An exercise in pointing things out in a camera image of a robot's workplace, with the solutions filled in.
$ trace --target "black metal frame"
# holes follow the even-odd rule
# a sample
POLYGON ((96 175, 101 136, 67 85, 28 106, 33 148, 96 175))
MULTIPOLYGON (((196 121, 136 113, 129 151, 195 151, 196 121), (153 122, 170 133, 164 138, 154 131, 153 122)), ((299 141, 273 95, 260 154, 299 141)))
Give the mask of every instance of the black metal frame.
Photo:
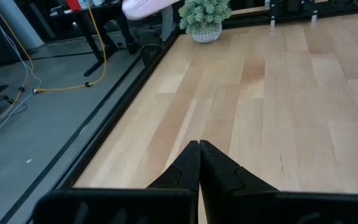
MULTIPOLYGON (((269 11, 260 11, 252 12, 247 14, 238 14, 234 15, 228 20, 223 22, 223 29, 232 29, 237 27, 245 26, 257 26, 262 24, 269 24, 271 20, 277 22, 291 22, 311 19, 313 14, 318 15, 318 17, 328 17, 328 16, 338 16, 343 14, 353 14, 358 13, 358 6, 351 4, 352 2, 348 1, 350 4, 339 7, 336 5, 339 1, 329 1, 322 2, 317 4, 312 4, 316 6, 318 12, 310 11, 309 8, 302 6, 301 10, 296 13, 290 13, 282 10, 269 10, 269 11)), ((278 0, 271 0, 270 7, 272 4, 275 4, 273 7, 280 6, 278 0)), ((60 190, 60 189, 70 189, 73 187, 75 182, 78 180, 79 176, 85 170, 86 166, 90 163, 94 155, 97 153, 101 147, 104 140, 109 136, 109 133, 115 125, 118 123, 120 118, 125 113, 126 109, 131 105, 137 94, 140 92, 142 87, 145 85, 146 81, 153 74, 154 70, 157 68, 158 64, 164 58, 165 54, 170 50, 170 47, 174 44, 177 37, 182 35, 184 32, 176 28, 171 36, 166 41, 163 49, 159 52, 152 62, 145 66, 145 68, 139 73, 134 82, 130 87, 125 91, 125 93, 120 97, 119 101, 114 105, 110 110, 108 115, 103 119, 102 123, 98 126, 96 131, 92 136, 87 140, 86 144, 81 148, 80 152, 72 160, 70 165, 60 176, 57 182, 53 185, 50 191, 60 190)), ((32 217, 29 216, 25 223, 31 223, 32 217)))

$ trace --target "wooden floor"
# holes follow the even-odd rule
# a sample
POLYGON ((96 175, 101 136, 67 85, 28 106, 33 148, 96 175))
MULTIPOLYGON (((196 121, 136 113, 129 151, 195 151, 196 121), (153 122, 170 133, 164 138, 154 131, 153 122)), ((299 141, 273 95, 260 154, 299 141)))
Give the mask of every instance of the wooden floor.
POLYGON ((358 193, 358 14, 180 36, 77 187, 146 187, 207 139, 280 190, 358 193))

